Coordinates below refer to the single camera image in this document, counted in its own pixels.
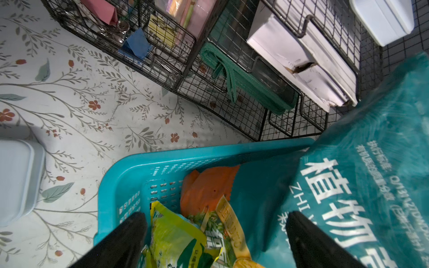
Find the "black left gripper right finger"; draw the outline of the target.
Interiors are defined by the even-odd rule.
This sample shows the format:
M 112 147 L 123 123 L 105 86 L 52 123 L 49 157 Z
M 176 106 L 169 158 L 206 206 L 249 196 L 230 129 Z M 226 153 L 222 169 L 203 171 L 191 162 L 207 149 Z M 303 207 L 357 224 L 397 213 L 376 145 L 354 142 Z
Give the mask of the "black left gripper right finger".
M 289 213 L 286 230 L 298 268 L 364 267 L 301 212 Z

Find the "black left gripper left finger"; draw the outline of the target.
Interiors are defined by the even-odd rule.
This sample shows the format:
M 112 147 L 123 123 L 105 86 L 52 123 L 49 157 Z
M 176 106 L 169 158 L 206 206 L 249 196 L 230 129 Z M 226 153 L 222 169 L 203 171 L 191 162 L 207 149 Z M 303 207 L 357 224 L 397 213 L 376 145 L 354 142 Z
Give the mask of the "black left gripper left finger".
M 136 268 L 146 234 L 145 214 L 135 212 L 71 267 Z

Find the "small green yellow packet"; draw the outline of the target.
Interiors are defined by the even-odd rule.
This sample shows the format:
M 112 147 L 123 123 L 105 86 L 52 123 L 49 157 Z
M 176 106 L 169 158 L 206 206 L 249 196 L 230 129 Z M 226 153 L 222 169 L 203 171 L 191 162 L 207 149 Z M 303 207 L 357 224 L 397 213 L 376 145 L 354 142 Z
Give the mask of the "small green yellow packet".
M 210 268 L 221 248 L 207 245 L 199 227 L 156 201 L 150 210 L 150 242 L 142 252 L 142 268 Z

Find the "teal plastic basket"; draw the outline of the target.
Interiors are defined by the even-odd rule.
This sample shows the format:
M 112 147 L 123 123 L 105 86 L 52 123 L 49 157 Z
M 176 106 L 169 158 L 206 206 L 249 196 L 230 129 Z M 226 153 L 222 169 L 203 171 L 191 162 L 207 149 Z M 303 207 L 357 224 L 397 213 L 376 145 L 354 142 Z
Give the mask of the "teal plastic basket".
M 115 163 L 103 177 L 98 191 L 98 244 L 134 212 L 149 218 L 150 205 L 159 201 L 180 211 L 184 178 L 215 166 L 237 166 L 308 148 L 312 138 L 294 138 L 211 147 L 135 154 Z

